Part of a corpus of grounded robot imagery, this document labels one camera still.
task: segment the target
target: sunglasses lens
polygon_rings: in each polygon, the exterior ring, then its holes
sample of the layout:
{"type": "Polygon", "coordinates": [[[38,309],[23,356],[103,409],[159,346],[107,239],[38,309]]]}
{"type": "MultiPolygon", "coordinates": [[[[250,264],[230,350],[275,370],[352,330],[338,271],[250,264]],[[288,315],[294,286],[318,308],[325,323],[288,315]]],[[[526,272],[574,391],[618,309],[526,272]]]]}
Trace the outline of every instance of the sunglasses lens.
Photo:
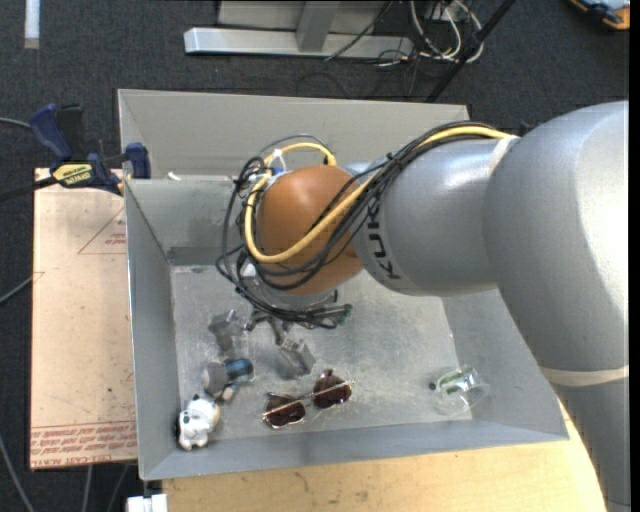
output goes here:
{"type": "Polygon", "coordinates": [[[317,393],[313,399],[313,403],[317,407],[327,409],[332,405],[341,404],[349,400],[351,396],[351,386],[340,377],[325,375],[318,379],[316,385],[313,387],[313,392],[317,393]]]}
{"type": "Polygon", "coordinates": [[[264,420],[273,428],[298,423],[304,418],[304,405],[289,396],[271,396],[267,401],[264,420]]]}

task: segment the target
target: cardboard sheet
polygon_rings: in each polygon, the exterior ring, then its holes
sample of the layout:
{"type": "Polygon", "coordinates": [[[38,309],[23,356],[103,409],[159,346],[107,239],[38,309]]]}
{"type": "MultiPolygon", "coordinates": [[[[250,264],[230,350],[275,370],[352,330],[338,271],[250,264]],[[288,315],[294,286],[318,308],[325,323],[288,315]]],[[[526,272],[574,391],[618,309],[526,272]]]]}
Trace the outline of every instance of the cardboard sheet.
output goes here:
{"type": "Polygon", "coordinates": [[[124,200],[35,193],[32,469],[137,455],[124,200]]]}

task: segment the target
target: small toy figure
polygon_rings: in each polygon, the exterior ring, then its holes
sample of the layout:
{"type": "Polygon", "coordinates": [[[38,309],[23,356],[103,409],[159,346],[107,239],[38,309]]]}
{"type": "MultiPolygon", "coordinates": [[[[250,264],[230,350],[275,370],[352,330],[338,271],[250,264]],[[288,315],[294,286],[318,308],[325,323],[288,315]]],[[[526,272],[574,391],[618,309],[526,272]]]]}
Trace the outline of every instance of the small toy figure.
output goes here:
{"type": "Polygon", "coordinates": [[[220,408],[212,401],[194,395],[186,409],[180,412],[176,421],[176,436],[180,447],[187,451],[195,445],[207,445],[208,434],[220,419],[220,408]]]}

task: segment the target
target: yellow label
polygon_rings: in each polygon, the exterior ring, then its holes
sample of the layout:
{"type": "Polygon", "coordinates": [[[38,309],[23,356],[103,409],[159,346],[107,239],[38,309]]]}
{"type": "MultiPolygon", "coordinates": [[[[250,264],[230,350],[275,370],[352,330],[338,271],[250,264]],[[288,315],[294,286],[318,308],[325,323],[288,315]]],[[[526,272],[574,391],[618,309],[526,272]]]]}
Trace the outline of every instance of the yellow label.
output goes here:
{"type": "Polygon", "coordinates": [[[65,164],[53,171],[53,177],[65,185],[73,185],[91,178],[91,165],[65,164]]]}

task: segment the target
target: clear plastic object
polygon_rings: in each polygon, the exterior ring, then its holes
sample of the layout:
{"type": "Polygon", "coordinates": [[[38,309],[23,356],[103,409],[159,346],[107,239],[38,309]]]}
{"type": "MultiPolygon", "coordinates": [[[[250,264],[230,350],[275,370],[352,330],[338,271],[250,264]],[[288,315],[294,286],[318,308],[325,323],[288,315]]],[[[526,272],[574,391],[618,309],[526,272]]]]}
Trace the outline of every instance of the clear plastic object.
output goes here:
{"type": "Polygon", "coordinates": [[[470,365],[445,370],[432,379],[429,388],[433,391],[436,411],[447,416],[456,416],[475,407],[489,394],[489,384],[470,365]]]}

